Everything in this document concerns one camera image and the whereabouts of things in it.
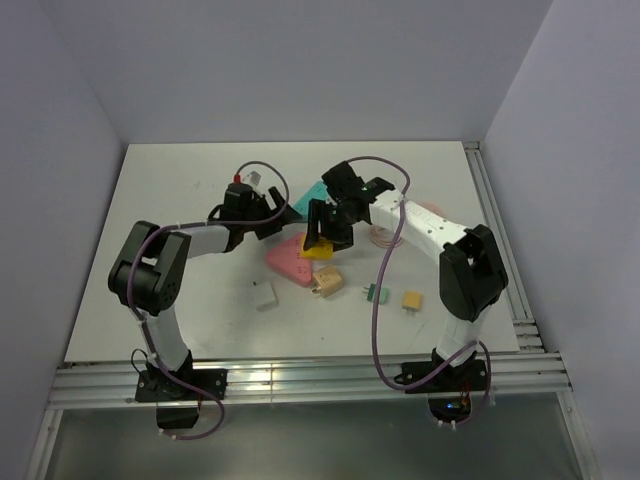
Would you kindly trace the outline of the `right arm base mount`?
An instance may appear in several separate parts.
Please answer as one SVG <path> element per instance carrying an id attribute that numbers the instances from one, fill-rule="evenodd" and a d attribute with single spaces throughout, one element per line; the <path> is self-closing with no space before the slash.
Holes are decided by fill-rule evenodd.
<path id="1" fill-rule="evenodd" d="M 442 363 L 439 357 L 429 361 L 402 363 L 400 373 L 393 381 L 398 386 L 411 386 L 405 391 L 408 395 L 425 394 L 429 413 L 436 423 L 454 429 L 468 423 L 473 417 L 473 394 L 483 394 L 478 407 L 487 404 L 491 388 L 491 364 L 477 359 L 473 354 L 461 366 L 446 366 L 428 382 L 416 386 Z"/>

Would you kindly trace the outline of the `pink triangular power strip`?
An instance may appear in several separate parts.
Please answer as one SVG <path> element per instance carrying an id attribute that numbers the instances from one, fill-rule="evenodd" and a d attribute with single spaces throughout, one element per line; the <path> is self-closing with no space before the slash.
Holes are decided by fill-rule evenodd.
<path id="1" fill-rule="evenodd" d="M 311 260 L 301 256 L 303 234 L 285 240 L 270 249 L 265 262 L 273 271 L 301 287 L 309 287 L 313 282 Z"/>

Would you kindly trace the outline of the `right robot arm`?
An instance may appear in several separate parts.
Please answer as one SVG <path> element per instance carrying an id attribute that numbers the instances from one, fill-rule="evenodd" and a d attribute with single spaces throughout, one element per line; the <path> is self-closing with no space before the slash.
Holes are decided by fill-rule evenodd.
<path id="1" fill-rule="evenodd" d="M 359 222 L 392 232 L 391 241 L 411 244 L 438 268 L 439 299 L 446 310 L 444 332 L 435 347 L 435 383 L 452 390 L 468 374 L 486 313 L 509 283 L 492 230 L 467 227 L 428 210 L 407 197 L 411 180 L 401 187 L 375 177 L 365 181 L 346 160 L 322 176 L 328 200 L 309 202 L 304 250 L 329 242 L 335 251 L 353 245 Z"/>

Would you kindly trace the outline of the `yellow cube power socket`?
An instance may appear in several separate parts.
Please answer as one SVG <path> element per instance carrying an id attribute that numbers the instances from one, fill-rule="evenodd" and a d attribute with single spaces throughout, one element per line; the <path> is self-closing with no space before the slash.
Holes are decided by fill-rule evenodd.
<path id="1" fill-rule="evenodd" d="M 300 257 L 304 259 L 309 259 L 312 261 L 325 261 L 330 260 L 334 255 L 334 247 L 333 244 L 321 238 L 319 242 L 309 248 L 308 250 L 301 249 Z"/>

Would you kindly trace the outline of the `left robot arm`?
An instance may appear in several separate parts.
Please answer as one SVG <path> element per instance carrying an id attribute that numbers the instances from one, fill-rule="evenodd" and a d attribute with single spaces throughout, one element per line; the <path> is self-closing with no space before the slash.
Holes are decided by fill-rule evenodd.
<path id="1" fill-rule="evenodd" d="M 302 221 L 277 188 L 271 187 L 268 195 L 273 205 L 254 187 L 233 182 L 204 221 L 165 227 L 138 221 L 114 261 L 108 289 L 135 316 L 147 362 L 164 369 L 158 385 L 172 399 L 187 397 L 195 386 L 195 375 L 188 369 L 191 351 L 174 308 L 186 263 L 204 255 L 230 253 L 248 233 L 262 240 Z"/>

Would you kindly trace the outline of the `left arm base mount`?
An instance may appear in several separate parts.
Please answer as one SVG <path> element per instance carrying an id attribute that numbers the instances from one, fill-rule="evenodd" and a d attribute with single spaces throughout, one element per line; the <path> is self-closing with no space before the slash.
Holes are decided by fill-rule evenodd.
<path id="1" fill-rule="evenodd" d="M 183 383 L 223 400 L 227 387 L 226 369 L 196 369 L 175 372 Z M 148 364 L 139 374 L 134 396 L 136 403 L 156 405 L 156 424 L 164 430 L 190 430 L 200 416 L 205 396 L 169 379 L 160 369 Z"/>

